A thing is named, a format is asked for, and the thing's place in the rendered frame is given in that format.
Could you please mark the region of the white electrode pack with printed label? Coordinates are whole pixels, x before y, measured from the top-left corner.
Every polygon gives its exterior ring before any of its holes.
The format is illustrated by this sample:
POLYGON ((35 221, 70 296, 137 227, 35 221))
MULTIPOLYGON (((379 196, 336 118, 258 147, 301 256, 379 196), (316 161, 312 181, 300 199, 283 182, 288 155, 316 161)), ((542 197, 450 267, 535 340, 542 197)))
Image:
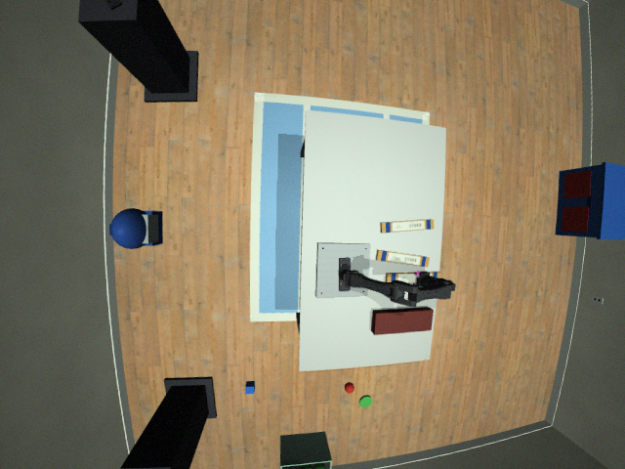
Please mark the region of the white electrode pack with printed label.
POLYGON ((381 233, 430 230, 434 228, 434 219, 403 222, 380 223, 381 233))
POLYGON ((423 256, 410 255, 410 254, 384 251, 384 250, 377 250, 376 260, 428 267, 430 258, 423 257, 423 256))

